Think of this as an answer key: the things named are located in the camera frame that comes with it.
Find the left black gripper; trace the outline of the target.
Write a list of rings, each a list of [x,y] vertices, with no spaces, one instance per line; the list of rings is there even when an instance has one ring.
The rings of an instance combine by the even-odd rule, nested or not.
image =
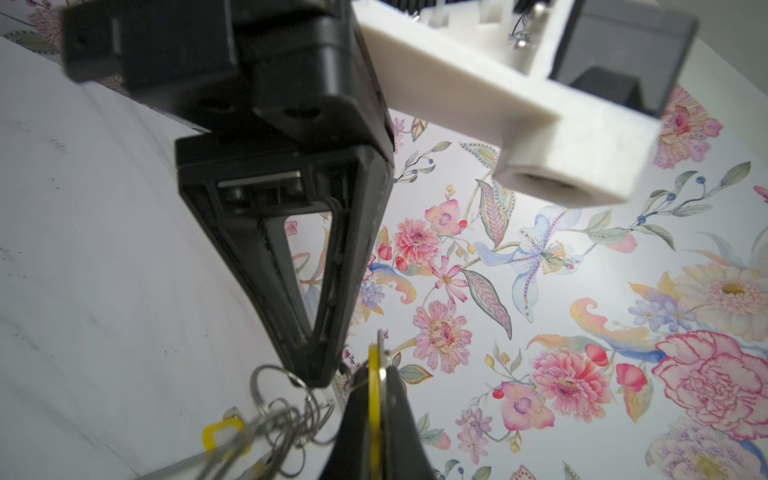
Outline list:
[[[310,150],[368,144],[393,127],[348,1],[87,1],[62,15],[78,83],[110,76],[146,105],[226,135]]]

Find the steel key holder plate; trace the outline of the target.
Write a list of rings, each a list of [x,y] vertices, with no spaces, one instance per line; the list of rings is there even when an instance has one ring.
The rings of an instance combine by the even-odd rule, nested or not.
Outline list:
[[[238,415],[244,431],[213,452],[200,453],[143,479],[297,479],[308,470],[310,453],[328,447],[339,402],[313,389],[297,375],[276,365],[256,368],[249,387],[256,413],[245,417],[233,407],[223,418]]]

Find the large yellow key tag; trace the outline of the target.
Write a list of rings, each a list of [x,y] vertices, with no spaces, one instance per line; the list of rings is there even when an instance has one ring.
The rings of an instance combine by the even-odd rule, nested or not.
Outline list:
[[[238,415],[224,418],[202,430],[202,444],[206,452],[213,452],[233,440],[246,428],[245,421]]]

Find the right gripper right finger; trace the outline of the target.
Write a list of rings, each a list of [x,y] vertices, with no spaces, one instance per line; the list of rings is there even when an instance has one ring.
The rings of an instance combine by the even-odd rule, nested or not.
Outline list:
[[[434,479],[396,367],[386,368],[382,399],[383,479]]]

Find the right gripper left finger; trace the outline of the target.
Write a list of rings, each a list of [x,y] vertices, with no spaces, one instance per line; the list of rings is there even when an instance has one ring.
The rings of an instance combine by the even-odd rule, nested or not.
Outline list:
[[[366,366],[353,376],[338,435],[320,480],[368,480],[371,478],[371,427],[369,374]]]

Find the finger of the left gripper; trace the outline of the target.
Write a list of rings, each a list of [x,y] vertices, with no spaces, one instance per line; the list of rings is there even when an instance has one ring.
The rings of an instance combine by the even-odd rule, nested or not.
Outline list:
[[[338,369],[355,302],[392,188],[392,162],[374,147],[332,153],[312,171],[316,200],[331,213],[308,384],[326,387]]]
[[[256,309],[283,366],[310,387],[336,370],[336,239],[306,301],[290,217],[336,213],[336,159],[256,143],[179,143],[179,193]]]

